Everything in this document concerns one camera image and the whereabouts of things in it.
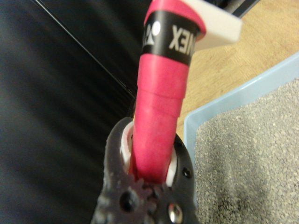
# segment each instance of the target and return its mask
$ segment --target black surface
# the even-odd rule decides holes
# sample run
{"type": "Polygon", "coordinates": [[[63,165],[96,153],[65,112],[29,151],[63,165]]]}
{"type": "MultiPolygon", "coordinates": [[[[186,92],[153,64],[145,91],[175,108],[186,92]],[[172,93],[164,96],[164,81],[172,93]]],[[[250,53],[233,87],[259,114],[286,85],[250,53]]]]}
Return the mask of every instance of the black surface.
{"type": "Polygon", "coordinates": [[[151,0],[41,0],[136,95],[143,21],[151,0]]]}
{"type": "Polygon", "coordinates": [[[0,223],[90,223],[134,101],[34,1],[1,1],[0,223]]]}
{"type": "Polygon", "coordinates": [[[234,12],[233,15],[242,18],[259,0],[245,0],[234,12]]]}
{"type": "Polygon", "coordinates": [[[164,183],[147,184],[127,175],[119,153],[124,128],[132,121],[122,119],[111,131],[105,153],[105,182],[93,215],[92,224],[172,224],[168,215],[170,203],[182,210],[182,224],[199,224],[193,202],[194,175],[190,156],[176,135],[174,149],[177,170],[171,188],[164,183]]]}

